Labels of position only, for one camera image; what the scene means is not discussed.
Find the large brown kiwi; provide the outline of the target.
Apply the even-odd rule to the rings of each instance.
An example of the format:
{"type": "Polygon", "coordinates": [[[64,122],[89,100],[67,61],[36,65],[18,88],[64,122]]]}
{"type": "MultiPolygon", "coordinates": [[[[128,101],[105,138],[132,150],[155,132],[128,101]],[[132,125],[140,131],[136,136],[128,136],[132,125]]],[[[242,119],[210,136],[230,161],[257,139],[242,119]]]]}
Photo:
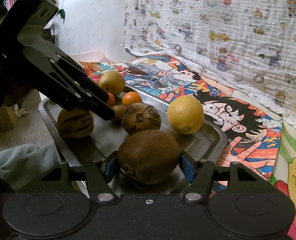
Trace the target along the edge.
{"type": "Polygon", "coordinates": [[[125,174],[144,184],[156,184],[168,178],[180,155],[174,136],[154,129],[130,135],[117,150],[125,174]]]}

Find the striped pepino melon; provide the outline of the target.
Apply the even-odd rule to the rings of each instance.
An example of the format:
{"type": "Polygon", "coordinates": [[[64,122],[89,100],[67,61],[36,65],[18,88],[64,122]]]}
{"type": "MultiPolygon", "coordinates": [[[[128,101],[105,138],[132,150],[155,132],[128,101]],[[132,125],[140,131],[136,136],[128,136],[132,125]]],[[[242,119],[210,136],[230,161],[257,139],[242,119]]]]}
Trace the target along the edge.
{"type": "Polygon", "coordinates": [[[77,108],[71,111],[62,108],[57,118],[57,126],[60,133],[66,137],[86,137],[95,128],[93,113],[89,110],[77,108]]]}
{"type": "Polygon", "coordinates": [[[161,124],[161,116],[157,109],[143,102],[131,104],[122,116],[123,128],[130,135],[149,129],[159,130],[161,124]]]}

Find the yellow lemon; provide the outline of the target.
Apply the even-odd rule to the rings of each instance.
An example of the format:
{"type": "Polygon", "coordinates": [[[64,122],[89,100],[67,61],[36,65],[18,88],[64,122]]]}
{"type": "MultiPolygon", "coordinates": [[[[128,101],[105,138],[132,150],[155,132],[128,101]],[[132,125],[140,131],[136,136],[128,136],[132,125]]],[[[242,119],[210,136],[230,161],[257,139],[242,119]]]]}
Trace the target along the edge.
{"type": "Polygon", "coordinates": [[[167,118],[177,133],[193,134],[203,125],[204,111],[201,103],[194,96],[185,95],[169,104],[167,118]]]}

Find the green-yellow pear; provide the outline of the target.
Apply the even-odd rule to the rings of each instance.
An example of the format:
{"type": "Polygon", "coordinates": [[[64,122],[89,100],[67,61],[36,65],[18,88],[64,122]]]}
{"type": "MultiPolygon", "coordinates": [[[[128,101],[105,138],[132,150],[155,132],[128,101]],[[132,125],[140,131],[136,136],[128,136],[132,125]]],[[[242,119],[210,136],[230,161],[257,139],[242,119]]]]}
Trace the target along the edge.
{"type": "Polygon", "coordinates": [[[114,70],[106,71],[98,82],[101,89],[113,95],[119,95],[124,90],[125,84],[123,76],[114,70]]]}

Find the small brown kiwi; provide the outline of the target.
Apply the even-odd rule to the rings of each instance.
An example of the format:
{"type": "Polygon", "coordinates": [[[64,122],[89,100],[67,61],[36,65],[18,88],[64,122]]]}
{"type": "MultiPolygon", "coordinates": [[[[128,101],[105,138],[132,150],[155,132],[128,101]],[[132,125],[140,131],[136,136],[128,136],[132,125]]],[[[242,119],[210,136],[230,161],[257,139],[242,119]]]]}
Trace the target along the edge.
{"type": "Polygon", "coordinates": [[[122,105],[115,105],[111,109],[114,111],[114,114],[115,114],[114,119],[115,120],[121,120],[124,115],[124,112],[126,110],[126,108],[122,105]]]}

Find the small orange tangerine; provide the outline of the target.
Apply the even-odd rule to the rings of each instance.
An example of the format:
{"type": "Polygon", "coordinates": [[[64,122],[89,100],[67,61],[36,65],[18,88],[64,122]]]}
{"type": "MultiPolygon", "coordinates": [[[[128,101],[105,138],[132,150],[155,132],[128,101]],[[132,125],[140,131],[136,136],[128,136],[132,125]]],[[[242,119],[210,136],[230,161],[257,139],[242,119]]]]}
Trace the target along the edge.
{"type": "Polygon", "coordinates": [[[122,98],[124,107],[128,107],[134,103],[142,102],[141,96],[137,92],[128,92],[122,98]]]}

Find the anime colouring poster mat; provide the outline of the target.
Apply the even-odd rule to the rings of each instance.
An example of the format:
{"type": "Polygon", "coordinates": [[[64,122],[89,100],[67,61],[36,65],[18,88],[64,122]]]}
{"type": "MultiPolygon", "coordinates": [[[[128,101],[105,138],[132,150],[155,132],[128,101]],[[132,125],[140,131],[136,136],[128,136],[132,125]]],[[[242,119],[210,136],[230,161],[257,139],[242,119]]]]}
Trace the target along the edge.
{"type": "Polygon", "coordinates": [[[87,75],[99,81],[108,70],[116,70],[126,84],[170,103],[180,96],[194,96],[202,105],[204,118],[225,133],[228,143],[217,161],[228,166],[238,161],[269,180],[280,143],[282,122],[268,113],[232,96],[233,90],[211,83],[176,59],[146,55],[129,62],[81,60],[87,75]]]}

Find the metal baking tray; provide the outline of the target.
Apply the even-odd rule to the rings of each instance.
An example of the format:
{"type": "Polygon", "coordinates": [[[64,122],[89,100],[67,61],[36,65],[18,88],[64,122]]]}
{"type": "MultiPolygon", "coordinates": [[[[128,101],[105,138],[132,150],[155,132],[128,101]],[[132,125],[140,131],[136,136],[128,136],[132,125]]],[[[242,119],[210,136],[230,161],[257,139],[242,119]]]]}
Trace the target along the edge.
{"type": "Polygon", "coordinates": [[[117,195],[183,194],[200,162],[217,161],[227,137],[208,121],[193,134],[179,134],[168,123],[166,102],[146,93],[141,93],[141,97],[158,111],[160,129],[129,135],[117,121],[105,121],[95,115],[90,135],[69,138],[58,126],[62,107],[45,99],[39,104],[39,112],[61,158],[71,167],[96,162],[117,195]]]}

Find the grey cloth on floor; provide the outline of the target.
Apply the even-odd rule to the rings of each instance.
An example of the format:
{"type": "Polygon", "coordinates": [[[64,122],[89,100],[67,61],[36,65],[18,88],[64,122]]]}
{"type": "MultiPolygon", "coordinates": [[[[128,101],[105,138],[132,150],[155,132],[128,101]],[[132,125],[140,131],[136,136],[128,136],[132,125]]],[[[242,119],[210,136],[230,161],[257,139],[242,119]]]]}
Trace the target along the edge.
{"type": "Polygon", "coordinates": [[[0,178],[18,191],[60,163],[54,143],[15,146],[0,152],[0,178]]]}

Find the cartoon print white cloth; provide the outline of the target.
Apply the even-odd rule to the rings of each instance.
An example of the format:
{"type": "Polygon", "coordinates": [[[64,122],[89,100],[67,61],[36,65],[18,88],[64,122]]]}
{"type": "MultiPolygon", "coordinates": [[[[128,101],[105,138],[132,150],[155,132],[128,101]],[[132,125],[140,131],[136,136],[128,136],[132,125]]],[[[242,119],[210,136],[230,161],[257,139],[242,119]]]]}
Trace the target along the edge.
{"type": "Polygon", "coordinates": [[[126,0],[123,46],[176,57],[296,129],[296,0],[126,0]]]}

